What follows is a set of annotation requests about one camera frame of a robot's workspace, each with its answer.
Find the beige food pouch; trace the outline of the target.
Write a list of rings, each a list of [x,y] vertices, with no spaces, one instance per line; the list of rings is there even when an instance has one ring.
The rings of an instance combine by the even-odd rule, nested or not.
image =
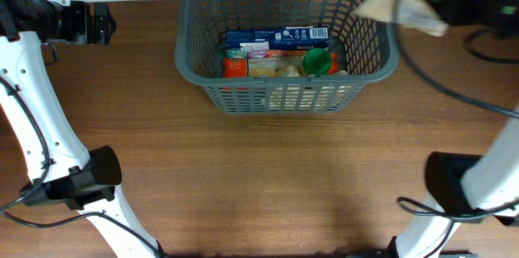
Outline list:
[[[405,28],[414,28],[429,35],[442,37],[447,29],[445,23],[426,0],[400,0],[397,23]],[[394,0],[365,0],[355,11],[356,15],[381,22],[393,22]]]

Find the grey plastic basket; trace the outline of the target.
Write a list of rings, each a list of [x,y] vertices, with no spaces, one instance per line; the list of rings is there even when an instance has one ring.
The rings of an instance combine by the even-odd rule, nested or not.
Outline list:
[[[367,85],[390,76],[399,53],[393,31],[383,22],[356,15],[365,0],[180,0],[175,63],[179,73],[208,94],[227,114],[317,114],[343,109]],[[298,78],[223,78],[227,31],[283,27],[324,27],[349,75]],[[333,99],[309,112],[271,111],[274,88],[333,85]]]

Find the orange spaghetti package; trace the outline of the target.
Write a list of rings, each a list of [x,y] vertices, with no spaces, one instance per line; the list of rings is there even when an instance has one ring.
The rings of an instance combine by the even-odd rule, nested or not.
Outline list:
[[[225,58],[223,78],[241,77],[303,77],[302,64],[305,53],[297,56],[274,56],[267,58]]]

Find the green lid spice jar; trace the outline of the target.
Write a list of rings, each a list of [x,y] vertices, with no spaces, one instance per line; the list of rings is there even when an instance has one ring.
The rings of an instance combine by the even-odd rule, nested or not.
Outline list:
[[[332,65],[331,54],[320,48],[309,50],[302,61],[302,69],[307,75],[326,75]]]

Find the blue tea box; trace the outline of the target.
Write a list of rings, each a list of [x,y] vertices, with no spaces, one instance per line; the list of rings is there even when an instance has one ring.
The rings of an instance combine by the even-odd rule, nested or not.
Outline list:
[[[330,36],[324,27],[264,28],[227,31],[225,43],[227,58],[266,58],[269,50],[327,49]]]

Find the beige powder bag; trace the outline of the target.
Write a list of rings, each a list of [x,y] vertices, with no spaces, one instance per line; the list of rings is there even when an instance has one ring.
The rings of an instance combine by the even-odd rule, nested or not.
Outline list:
[[[301,77],[303,75],[301,67],[288,66],[278,70],[277,74],[281,77]],[[349,75],[345,70],[339,71],[338,67],[332,67],[328,74]],[[337,105],[341,101],[341,96],[339,96],[338,100],[333,99],[332,92],[334,88],[335,86],[333,85],[324,86],[320,91],[313,86],[301,88],[296,85],[290,85],[287,88],[274,88],[270,96],[268,108],[271,111],[294,112],[297,110],[309,112],[312,108],[323,109],[328,105],[329,101],[332,103],[329,105]]]

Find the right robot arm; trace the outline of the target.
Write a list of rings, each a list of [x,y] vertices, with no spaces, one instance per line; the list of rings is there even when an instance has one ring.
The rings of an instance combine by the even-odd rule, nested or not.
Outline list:
[[[426,0],[441,19],[455,26],[476,23],[484,32],[518,33],[518,0]],[[400,14],[394,0],[392,18]],[[462,95],[427,75],[410,57],[393,29],[397,47],[411,70],[435,90],[466,104],[505,115],[508,123],[483,156],[432,153],[426,163],[427,198],[406,197],[397,204],[414,215],[411,224],[391,243],[394,257],[439,257],[462,223],[495,217],[504,226],[518,224],[518,112]]]

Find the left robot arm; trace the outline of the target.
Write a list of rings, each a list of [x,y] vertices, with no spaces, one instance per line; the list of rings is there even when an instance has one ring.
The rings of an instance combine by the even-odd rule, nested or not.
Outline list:
[[[43,46],[106,45],[117,24],[103,2],[1,0],[1,106],[23,150],[28,183],[18,202],[64,204],[89,220],[120,257],[162,257],[122,192],[110,146],[87,149],[49,81]]]

